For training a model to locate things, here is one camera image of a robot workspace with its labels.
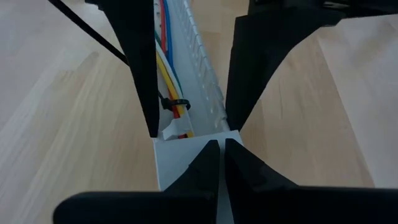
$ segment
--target black cable tie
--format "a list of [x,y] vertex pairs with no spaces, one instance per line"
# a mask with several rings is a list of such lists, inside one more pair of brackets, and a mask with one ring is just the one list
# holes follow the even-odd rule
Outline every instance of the black cable tie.
[[191,104],[186,99],[170,100],[169,98],[161,98],[160,102],[162,103],[163,109],[169,111],[173,111],[173,106],[177,105],[185,105],[187,110],[191,108]]

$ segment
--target yellow wire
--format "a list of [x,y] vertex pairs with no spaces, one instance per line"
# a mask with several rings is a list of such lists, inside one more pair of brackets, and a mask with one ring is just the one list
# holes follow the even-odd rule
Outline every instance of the yellow wire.
[[[157,65],[159,66],[160,72],[161,72],[161,74],[162,74],[162,76],[163,76],[163,78],[164,78],[164,80],[166,82],[167,88],[169,89],[170,94],[172,95],[172,98],[175,99],[175,100],[179,99],[180,97],[178,97],[177,91],[176,91],[176,89],[175,89],[175,87],[173,85],[173,82],[171,81],[171,79],[169,77],[169,73],[167,72],[167,69],[166,69],[166,67],[164,65],[164,62],[163,62],[162,58],[160,57],[158,51],[156,51],[156,62],[157,62]],[[176,107],[177,107],[178,113],[180,115],[183,115],[184,114],[183,106],[177,105]],[[189,131],[187,133],[187,136],[189,138],[192,138],[193,137],[192,131]]]

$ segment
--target wire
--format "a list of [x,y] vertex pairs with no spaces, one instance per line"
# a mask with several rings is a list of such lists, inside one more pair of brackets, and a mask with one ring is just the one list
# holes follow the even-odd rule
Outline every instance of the wire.
[[[165,67],[165,65],[164,65],[164,63],[163,63],[163,61],[162,61],[162,59],[160,57],[160,53],[159,53],[157,48],[156,48],[156,62],[158,64],[158,66],[159,66],[160,72],[161,72],[161,74],[162,74],[162,76],[163,76],[163,78],[164,78],[164,80],[166,82],[167,88],[169,89],[169,92],[170,92],[172,98],[173,99],[179,99],[178,93],[177,93],[177,91],[175,90],[175,88],[173,86],[173,83],[172,83],[172,81],[170,79],[170,75],[169,75],[169,73],[166,70],[166,67]],[[176,106],[176,107],[177,107],[177,110],[180,113],[180,115],[183,115],[184,114],[184,110],[183,110],[182,106]]]
[[[157,35],[156,32],[155,32],[155,38],[156,38],[157,44],[159,45],[160,39],[159,39],[159,36]],[[159,95],[160,100],[161,100],[161,101],[164,101],[164,97],[162,96],[162,94],[160,94],[160,92],[158,92],[158,95]],[[179,113],[178,113],[178,111],[177,111],[177,108],[176,108],[175,106],[172,106],[172,112],[173,112],[173,117],[174,117],[174,118],[179,118],[179,117],[180,117],[180,115],[179,115]]]
[[160,18],[161,18],[161,22],[160,22],[160,26],[162,28],[162,33],[161,33],[161,41],[162,41],[162,50],[163,52],[166,53],[166,15],[165,15],[165,9],[164,9],[164,2],[163,0],[160,0]]
[[[157,65],[159,66],[160,72],[161,72],[161,74],[162,74],[162,76],[163,76],[163,78],[164,78],[164,80],[166,82],[167,88],[169,89],[169,93],[171,95],[171,98],[179,99],[177,90],[174,87],[173,82],[170,79],[170,75],[169,75],[169,73],[168,73],[168,71],[166,69],[166,66],[165,66],[165,63],[164,63],[165,60],[162,60],[161,56],[165,57],[163,52],[162,52],[162,49],[160,48],[159,44],[156,42],[156,62],[157,62]],[[176,107],[177,107],[177,111],[178,111],[178,113],[180,115],[183,115],[185,113],[186,108],[184,108],[184,106],[177,105]],[[187,137],[190,137],[190,138],[193,137],[192,131],[189,131],[187,133]]]
[[[120,52],[116,47],[109,43],[103,36],[101,36],[101,34],[91,28],[90,25],[88,25],[83,19],[81,19],[76,13],[74,13],[65,3],[60,0],[49,0],[49,2],[53,4],[67,18],[74,22],[78,27],[80,27],[84,32],[86,32],[90,37],[95,39],[99,44],[101,44],[118,59],[120,59],[127,66],[130,67],[127,62],[126,56],[122,52]],[[159,91],[157,93],[159,95],[159,98],[162,99],[162,94]]]
[[171,25],[170,25],[169,5],[167,4],[167,0],[160,0],[160,1],[164,1],[164,8],[165,8],[166,29],[167,29],[167,51],[168,51],[168,54],[166,56],[167,56],[167,60],[169,61],[170,67],[173,71],[173,75],[178,83],[178,86],[181,89],[181,93],[182,93],[181,97],[183,97],[183,91],[182,91],[180,79],[178,78],[177,73],[175,72],[175,69],[174,69],[172,29],[171,29]]
[[169,14],[169,5],[167,4],[167,0],[160,0],[164,1],[164,11],[165,11],[165,19],[166,19],[166,35],[167,35],[167,46],[168,46],[168,57],[170,65],[174,66],[173,61],[173,45],[172,45],[172,33],[171,33],[171,25],[170,25],[170,14]]
[[[170,79],[171,79],[171,81],[172,81],[172,83],[173,83],[173,86],[179,87],[179,86],[178,86],[178,82],[177,82],[177,80],[176,80],[176,78],[175,78],[174,72],[173,72],[173,70],[171,69],[170,64],[168,63],[168,61],[167,61],[167,59],[166,59],[166,56],[163,54],[162,49],[160,48],[160,46],[159,46],[158,43],[156,43],[156,52],[159,53],[159,57],[161,58],[161,60],[163,61],[164,65],[165,65],[166,71],[167,71],[167,73],[169,74],[169,77],[170,77]],[[180,89],[180,88],[175,88],[175,89],[176,89],[176,92],[177,92],[178,97],[177,97],[177,98],[174,98],[174,99],[176,100],[176,99],[181,99],[181,98],[183,98],[183,97],[182,97],[182,91],[181,91],[181,89]]]

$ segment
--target laminate floor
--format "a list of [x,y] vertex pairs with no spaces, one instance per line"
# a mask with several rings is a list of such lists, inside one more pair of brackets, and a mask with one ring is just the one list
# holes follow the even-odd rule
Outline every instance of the laminate floor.
[[[118,46],[102,12],[68,5]],[[234,18],[247,0],[194,0],[226,91]],[[0,223],[51,223],[87,190],[157,190],[129,68],[47,1],[0,2]],[[398,186],[398,17],[352,19],[298,44],[241,132],[298,184]]]

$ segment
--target white wire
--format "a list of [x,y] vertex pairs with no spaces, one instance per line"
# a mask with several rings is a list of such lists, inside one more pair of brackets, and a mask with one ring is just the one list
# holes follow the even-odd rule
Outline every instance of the white wire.
[[175,78],[175,74],[174,74],[174,72],[172,70],[172,67],[170,67],[169,61],[167,61],[166,56],[164,55],[163,50],[160,47],[159,43],[157,41],[155,41],[155,43],[156,43],[156,51],[158,51],[158,53],[160,55],[160,58],[162,59],[164,65],[166,67],[167,72],[169,73],[169,77],[172,80],[172,83],[174,85],[175,90],[177,91],[178,98],[182,99],[183,98],[182,97],[182,91],[180,89],[180,86],[178,85],[177,79]]

